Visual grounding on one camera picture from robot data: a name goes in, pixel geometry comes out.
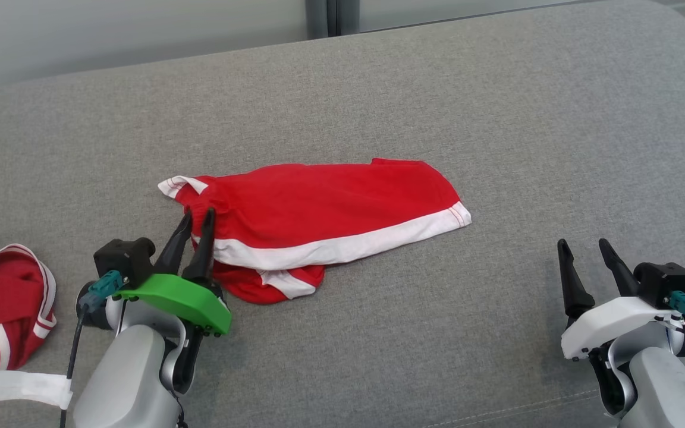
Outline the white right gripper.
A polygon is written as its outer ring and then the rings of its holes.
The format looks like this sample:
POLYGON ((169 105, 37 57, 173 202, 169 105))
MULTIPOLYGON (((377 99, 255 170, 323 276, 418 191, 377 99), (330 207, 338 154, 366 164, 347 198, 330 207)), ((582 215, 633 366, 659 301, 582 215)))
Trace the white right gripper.
POLYGON ((558 241, 560 278, 565 314, 578 319, 561 336, 564 358, 586 358, 588 353, 611 343, 611 357, 629 360, 647 347, 658 347, 678 355, 683 334, 680 316, 674 310, 656 309, 638 295, 639 283, 607 239, 599 239, 599 249, 605 266, 611 271, 620 296, 595 307, 574 268, 574 256, 565 239, 558 241))

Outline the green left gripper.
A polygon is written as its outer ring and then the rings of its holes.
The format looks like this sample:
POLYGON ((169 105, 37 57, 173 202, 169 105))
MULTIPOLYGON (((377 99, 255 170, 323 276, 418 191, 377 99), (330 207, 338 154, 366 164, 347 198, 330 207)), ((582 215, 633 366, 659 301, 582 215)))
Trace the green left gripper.
POLYGON ((199 243, 193 258, 179 274, 183 250, 192 233, 192 213, 186 211, 155 262, 155 274, 136 289, 116 292, 123 299, 139 299, 161 311, 179 317, 203 331, 229 333, 232 314, 225 301, 211 289, 191 281, 212 281, 215 209, 209 207, 202 221, 199 243))

